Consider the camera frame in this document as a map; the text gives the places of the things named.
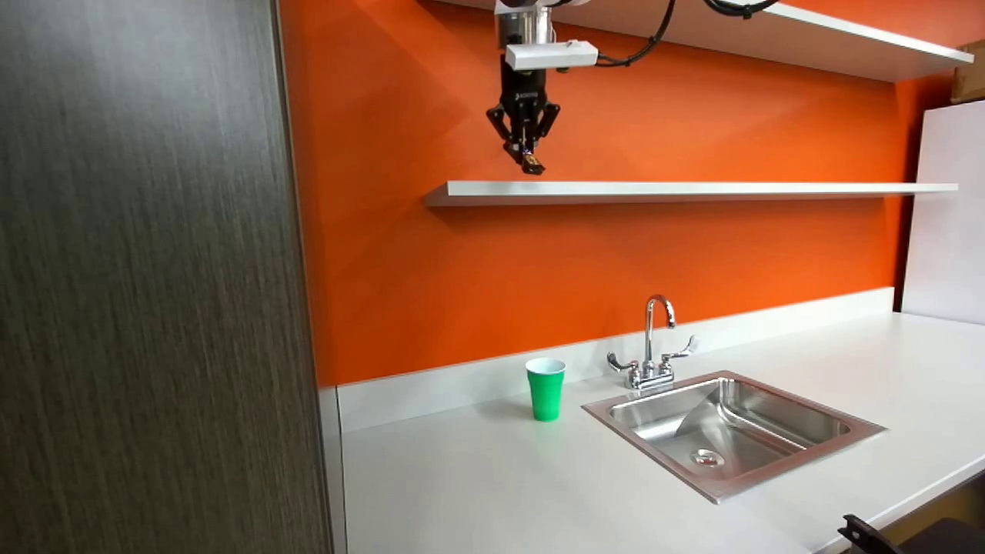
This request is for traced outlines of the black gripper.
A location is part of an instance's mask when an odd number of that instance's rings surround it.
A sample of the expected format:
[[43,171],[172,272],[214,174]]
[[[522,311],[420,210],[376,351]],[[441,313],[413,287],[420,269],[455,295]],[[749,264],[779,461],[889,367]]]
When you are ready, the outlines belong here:
[[521,164],[521,151],[534,152],[561,107],[548,97],[545,70],[511,70],[497,60],[497,82],[497,100],[485,110],[485,120],[500,134],[509,158]]

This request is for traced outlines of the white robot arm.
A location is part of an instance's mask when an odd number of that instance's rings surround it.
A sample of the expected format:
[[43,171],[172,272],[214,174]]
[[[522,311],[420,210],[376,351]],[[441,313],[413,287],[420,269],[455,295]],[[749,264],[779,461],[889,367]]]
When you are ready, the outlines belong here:
[[548,72],[515,70],[506,58],[511,45],[534,45],[555,35],[551,12],[543,0],[495,0],[497,30],[497,100],[485,110],[485,120],[500,134],[511,161],[537,174],[534,144],[551,132],[561,107],[548,97]]

